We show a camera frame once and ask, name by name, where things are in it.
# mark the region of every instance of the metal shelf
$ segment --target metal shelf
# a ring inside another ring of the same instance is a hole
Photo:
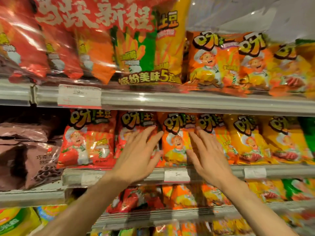
[[[35,86],[35,103],[57,107],[58,87]],[[219,114],[315,116],[314,101],[300,96],[274,98],[267,95],[248,95],[246,98],[210,92],[150,92],[102,89],[103,109],[184,111]]]
[[[65,187],[61,181],[46,184],[30,190],[0,192],[0,209],[43,205],[64,205]]]
[[[245,168],[265,168],[267,178],[269,179],[283,179],[294,177],[315,177],[315,166],[308,166],[303,164],[294,165],[265,165],[265,166],[231,166],[233,174],[240,179],[245,178]],[[62,175],[62,183],[67,187],[88,187],[94,185],[104,174],[105,170],[79,170],[79,169],[65,169]],[[202,182],[202,178],[197,174],[193,168],[155,168],[151,175],[149,175],[142,182],[136,184],[176,184],[185,182]]]
[[[8,79],[0,79],[0,105],[29,106],[32,99],[32,87],[34,84],[10,83]]]
[[[267,205],[276,213],[280,214],[288,210],[303,211],[305,209],[315,209],[315,200],[268,203]],[[102,215],[94,226],[92,226],[92,229],[119,230],[132,227],[158,226],[170,224],[172,222],[211,222],[213,220],[236,218],[239,216],[240,214],[234,206],[216,206],[213,208],[182,210],[156,210],[136,213],[115,213]]]

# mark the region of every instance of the price label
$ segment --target price label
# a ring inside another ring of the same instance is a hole
[[[246,167],[244,173],[245,179],[265,179],[267,177],[265,167]]]
[[[165,170],[164,182],[190,182],[187,170]]]
[[[95,185],[100,178],[102,178],[102,174],[93,174],[93,173],[83,173],[81,178],[81,186],[92,186]]]
[[[101,95],[97,87],[60,84],[57,103],[68,108],[101,108]]]

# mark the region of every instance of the hand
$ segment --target hand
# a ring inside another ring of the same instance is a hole
[[[148,127],[143,132],[134,132],[120,154],[112,172],[116,177],[131,184],[146,178],[152,173],[160,160],[160,152],[156,152],[152,159],[152,152],[163,136],[160,131],[147,142],[148,137],[156,126]]]
[[[194,132],[189,132],[189,134],[197,145],[200,160],[193,150],[189,149],[186,153],[198,174],[220,190],[234,182],[237,178],[233,175],[222,146],[216,137],[201,130],[200,127],[197,127],[197,134]]]

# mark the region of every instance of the left hand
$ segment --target left hand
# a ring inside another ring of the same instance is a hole
[[[160,131],[147,142],[156,126],[148,127],[143,132],[134,132],[128,141],[112,170],[116,177],[128,184],[140,181],[152,173],[160,160],[160,152],[151,159],[152,152],[163,136]]]

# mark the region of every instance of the right hand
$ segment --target right hand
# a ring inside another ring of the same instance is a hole
[[[238,180],[223,153],[222,146],[215,136],[197,127],[197,134],[189,132],[190,138],[197,145],[200,159],[193,150],[187,150],[187,155],[195,166],[197,173],[211,185],[222,190],[226,185]]]

